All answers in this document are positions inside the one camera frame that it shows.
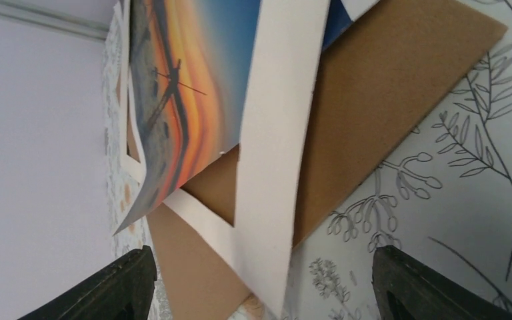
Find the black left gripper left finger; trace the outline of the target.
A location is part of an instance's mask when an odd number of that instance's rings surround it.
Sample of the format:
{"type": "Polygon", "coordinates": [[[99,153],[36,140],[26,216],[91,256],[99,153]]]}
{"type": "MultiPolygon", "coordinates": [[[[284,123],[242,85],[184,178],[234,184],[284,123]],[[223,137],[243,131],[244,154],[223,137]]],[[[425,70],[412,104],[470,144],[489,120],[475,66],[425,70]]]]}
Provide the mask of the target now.
{"type": "Polygon", "coordinates": [[[147,319],[156,280],[153,252],[144,245],[22,319],[147,319]]]}

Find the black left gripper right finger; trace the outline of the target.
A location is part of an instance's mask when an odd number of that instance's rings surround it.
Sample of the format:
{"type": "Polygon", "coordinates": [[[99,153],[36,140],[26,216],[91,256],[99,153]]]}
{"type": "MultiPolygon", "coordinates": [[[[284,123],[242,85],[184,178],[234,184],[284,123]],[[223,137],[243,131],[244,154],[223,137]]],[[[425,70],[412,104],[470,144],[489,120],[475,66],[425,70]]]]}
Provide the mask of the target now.
{"type": "Polygon", "coordinates": [[[375,250],[372,284],[382,319],[512,319],[392,245],[375,250]]]}

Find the brown cardboard backing board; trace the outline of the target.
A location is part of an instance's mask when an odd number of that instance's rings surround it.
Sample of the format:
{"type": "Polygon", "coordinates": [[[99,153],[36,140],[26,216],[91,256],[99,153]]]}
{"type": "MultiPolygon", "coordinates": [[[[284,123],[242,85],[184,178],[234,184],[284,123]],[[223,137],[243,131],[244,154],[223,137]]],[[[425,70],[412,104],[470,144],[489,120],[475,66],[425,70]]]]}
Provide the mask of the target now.
{"type": "MultiPolygon", "coordinates": [[[[459,1],[373,2],[320,54],[292,252],[507,32],[459,1]]],[[[174,319],[227,319],[255,295],[168,206],[144,218],[174,319]]]]}

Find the sunset landscape photo print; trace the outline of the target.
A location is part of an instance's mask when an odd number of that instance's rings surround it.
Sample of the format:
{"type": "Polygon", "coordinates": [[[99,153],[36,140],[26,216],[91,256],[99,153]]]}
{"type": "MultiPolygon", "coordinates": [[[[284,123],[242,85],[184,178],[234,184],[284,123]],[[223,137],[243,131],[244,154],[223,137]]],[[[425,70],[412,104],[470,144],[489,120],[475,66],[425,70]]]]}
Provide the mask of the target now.
{"type": "Polygon", "coordinates": [[[140,189],[118,230],[238,144],[261,5],[121,2],[121,142],[140,189]]]}

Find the white photo mat border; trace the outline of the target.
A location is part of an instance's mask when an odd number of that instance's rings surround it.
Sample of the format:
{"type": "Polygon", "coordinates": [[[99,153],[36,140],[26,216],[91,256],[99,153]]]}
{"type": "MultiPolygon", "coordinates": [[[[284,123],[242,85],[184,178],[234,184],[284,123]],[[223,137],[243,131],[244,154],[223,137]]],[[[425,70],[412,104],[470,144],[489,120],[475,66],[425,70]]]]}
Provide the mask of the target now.
{"type": "MultiPolygon", "coordinates": [[[[260,2],[239,142],[158,206],[184,219],[280,315],[320,54],[374,2],[260,2]]],[[[138,181],[137,152],[122,151],[119,107],[121,165],[138,181]]]]}

